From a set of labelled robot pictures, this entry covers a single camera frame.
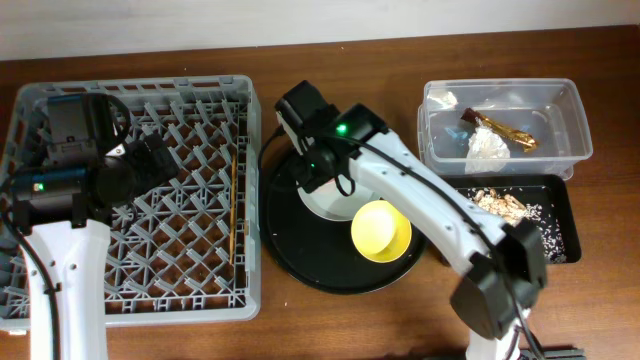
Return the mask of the pale grey plate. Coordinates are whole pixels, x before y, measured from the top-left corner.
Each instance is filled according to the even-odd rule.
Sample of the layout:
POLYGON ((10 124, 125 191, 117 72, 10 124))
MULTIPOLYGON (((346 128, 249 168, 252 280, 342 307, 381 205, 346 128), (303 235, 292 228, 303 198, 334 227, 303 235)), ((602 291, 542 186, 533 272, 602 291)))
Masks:
POLYGON ((361 207, 380 198, 378 194, 361 185, 356 186, 352 195, 345 197, 339 192, 334 180, 311 193, 300 188, 298 194, 311 212, 335 222, 351 221, 361 207))

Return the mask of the wooden chopstick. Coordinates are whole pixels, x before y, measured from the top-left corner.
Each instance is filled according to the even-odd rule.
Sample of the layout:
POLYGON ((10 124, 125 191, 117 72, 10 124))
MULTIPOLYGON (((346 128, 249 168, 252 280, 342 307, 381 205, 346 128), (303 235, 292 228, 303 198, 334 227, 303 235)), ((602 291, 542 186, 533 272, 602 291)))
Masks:
POLYGON ((232 155, 231 167, 231 190, 230 190, 230 235, 229 235, 229 263, 234 265, 235 262, 235 243, 236 243, 236 191, 237 191, 237 155, 232 155))

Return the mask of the yellow bowl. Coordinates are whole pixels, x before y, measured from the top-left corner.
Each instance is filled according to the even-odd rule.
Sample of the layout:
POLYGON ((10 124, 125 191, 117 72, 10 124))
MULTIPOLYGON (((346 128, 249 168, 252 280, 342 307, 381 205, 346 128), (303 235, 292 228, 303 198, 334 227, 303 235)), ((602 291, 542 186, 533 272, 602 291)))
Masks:
POLYGON ((371 201, 362 206, 352 220, 350 232, 356 250, 375 263, 400 259, 412 239, 410 221, 385 200, 371 201))

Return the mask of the white tissue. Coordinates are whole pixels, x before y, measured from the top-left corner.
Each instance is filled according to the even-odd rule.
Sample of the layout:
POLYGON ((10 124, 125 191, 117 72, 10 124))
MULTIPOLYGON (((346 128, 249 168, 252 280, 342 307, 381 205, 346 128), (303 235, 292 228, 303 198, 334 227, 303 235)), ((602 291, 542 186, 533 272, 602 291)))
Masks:
POLYGON ((468 145, 466 174, 500 172, 511 158, 506 142, 487 127, 477 127, 468 145))

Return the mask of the food scraps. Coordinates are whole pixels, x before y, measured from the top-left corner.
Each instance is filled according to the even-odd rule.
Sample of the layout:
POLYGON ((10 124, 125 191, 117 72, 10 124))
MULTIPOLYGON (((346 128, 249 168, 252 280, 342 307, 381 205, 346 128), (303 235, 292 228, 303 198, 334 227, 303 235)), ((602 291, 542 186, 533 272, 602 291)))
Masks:
POLYGON ((468 191, 467 197, 487 212, 501 216, 512 226, 518 225, 523 220, 531 221, 542 234, 547 262, 551 264, 567 262, 560 222, 542 204, 523 203, 512 194, 499 192, 495 188, 472 188, 468 191))

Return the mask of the gold brown snack wrapper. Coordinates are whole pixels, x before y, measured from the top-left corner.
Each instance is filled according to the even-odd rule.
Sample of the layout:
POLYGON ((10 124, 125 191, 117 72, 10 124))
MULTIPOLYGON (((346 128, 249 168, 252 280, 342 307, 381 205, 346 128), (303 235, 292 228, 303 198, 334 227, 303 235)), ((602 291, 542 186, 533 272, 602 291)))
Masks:
POLYGON ((531 134, 497 122, 472 108, 466 108, 461 115, 461 119, 475 126, 489 128, 502 138, 520 144, 525 152, 532 152, 539 146, 539 142, 531 134))

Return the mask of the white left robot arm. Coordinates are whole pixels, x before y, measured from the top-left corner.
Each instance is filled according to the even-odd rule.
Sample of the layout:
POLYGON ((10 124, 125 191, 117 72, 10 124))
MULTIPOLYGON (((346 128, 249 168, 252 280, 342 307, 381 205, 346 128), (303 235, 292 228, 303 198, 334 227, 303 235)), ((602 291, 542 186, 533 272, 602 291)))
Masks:
POLYGON ((50 97, 45 118, 50 140, 1 187, 2 221, 26 262, 30 356, 104 359, 112 212, 179 166, 157 133, 128 141, 131 114, 113 95, 50 97))

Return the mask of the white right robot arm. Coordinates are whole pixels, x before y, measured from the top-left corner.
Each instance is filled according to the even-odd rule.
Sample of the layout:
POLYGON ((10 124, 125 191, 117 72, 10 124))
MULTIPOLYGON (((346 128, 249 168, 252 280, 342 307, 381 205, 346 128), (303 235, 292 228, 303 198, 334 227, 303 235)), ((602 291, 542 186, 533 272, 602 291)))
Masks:
POLYGON ((547 284, 544 249, 530 222, 509 224, 473 204, 423 165, 367 107, 276 106, 299 153, 296 183, 303 202, 327 220, 355 221, 381 197, 436 246, 461 276, 451 298, 470 329, 469 359, 515 359, 525 335, 536 359, 541 346, 526 318, 547 284))

